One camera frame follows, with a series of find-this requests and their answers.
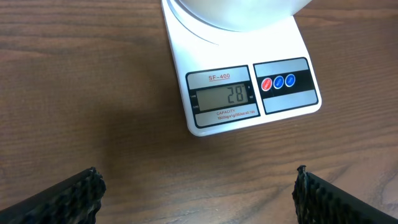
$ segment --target black plastic object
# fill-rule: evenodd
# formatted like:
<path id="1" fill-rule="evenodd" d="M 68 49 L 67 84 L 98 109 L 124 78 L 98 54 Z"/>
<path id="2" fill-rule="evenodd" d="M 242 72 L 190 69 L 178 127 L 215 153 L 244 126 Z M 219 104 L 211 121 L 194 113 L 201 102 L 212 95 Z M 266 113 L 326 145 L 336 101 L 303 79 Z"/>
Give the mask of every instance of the black plastic object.
<path id="1" fill-rule="evenodd" d="M 299 224 L 398 224 L 395 218 L 306 172 L 305 166 L 297 170 L 292 195 Z"/>
<path id="2" fill-rule="evenodd" d="M 94 167 L 0 211 L 1 224 L 93 224 L 106 190 Z"/>

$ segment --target number 28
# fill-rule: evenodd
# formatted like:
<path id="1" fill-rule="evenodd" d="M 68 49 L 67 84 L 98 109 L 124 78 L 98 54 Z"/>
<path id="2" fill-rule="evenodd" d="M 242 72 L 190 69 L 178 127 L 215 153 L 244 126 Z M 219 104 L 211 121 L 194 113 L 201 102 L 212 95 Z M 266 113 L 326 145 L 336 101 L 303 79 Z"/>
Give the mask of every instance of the number 28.
<path id="1" fill-rule="evenodd" d="M 235 101 L 231 100 L 231 96 L 234 95 L 234 88 L 228 87 L 228 89 L 231 90 L 231 94 L 228 95 L 228 103 L 235 103 Z M 235 92 L 236 92 L 236 101 L 238 102 L 243 101 L 242 87 L 241 86 L 235 87 Z"/>

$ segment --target scale base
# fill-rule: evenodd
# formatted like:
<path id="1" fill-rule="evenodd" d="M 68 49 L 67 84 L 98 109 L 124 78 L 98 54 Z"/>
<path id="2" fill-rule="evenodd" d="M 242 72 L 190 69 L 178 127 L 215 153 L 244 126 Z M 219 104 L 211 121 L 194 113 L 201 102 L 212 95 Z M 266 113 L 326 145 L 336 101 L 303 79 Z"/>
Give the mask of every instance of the scale base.
<path id="1" fill-rule="evenodd" d="M 231 32 L 228 30 L 217 30 L 210 32 L 203 37 L 188 29 L 181 17 L 175 15 L 175 8 L 170 7 L 168 0 L 162 0 L 165 22 L 169 34 L 170 45 L 177 71 L 180 92 L 183 100 L 185 116 L 188 128 L 196 136 L 207 136 L 222 133 L 257 124 L 268 123 L 280 119 L 291 118 L 308 114 L 319 110 L 322 104 L 317 80 L 313 71 L 312 63 L 305 47 L 300 31 L 293 16 L 279 21 L 262 30 L 254 32 Z M 304 58 L 307 64 L 308 74 L 311 78 L 311 85 L 314 90 L 316 102 L 308 105 L 288 108 L 288 110 L 267 113 L 264 107 L 264 92 L 261 90 L 261 78 L 256 74 L 254 65 L 267 62 L 284 61 L 292 58 Z M 274 67 L 284 63 L 271 63 Z M 231 68 L 247 66 L 249 79 L 252 82 L 258 116 L 248 119 L 229 120 L 212 125 L 198 126 L 195 105 L 192 104 L 187 74 L 197 71 L 217 71 L 219 68 Z"/>

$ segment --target red button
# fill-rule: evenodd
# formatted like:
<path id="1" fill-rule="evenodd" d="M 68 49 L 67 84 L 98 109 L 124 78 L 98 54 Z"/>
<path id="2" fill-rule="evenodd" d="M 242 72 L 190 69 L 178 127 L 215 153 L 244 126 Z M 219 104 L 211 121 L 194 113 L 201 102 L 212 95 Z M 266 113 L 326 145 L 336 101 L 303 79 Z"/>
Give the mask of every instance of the red button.
<path id="1" fill-rule="evenodd" d="M 261 83 L 261 88 L 263 91 L 268 91 L 272 87 L 272 79 L 265 78 Z"/>

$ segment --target scale weighing platform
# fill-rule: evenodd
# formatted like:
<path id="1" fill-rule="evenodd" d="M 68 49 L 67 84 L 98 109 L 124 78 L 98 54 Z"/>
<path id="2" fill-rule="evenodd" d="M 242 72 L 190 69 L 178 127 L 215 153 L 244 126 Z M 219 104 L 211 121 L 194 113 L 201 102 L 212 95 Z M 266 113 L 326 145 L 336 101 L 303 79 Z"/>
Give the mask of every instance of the scale weighing platform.
<path id="1" fill-rule="evenodd" d="M 293 16 L 234 32 L 162 0 L 190 132 L 207 136 L 319 110 L 322 99 Z"/>

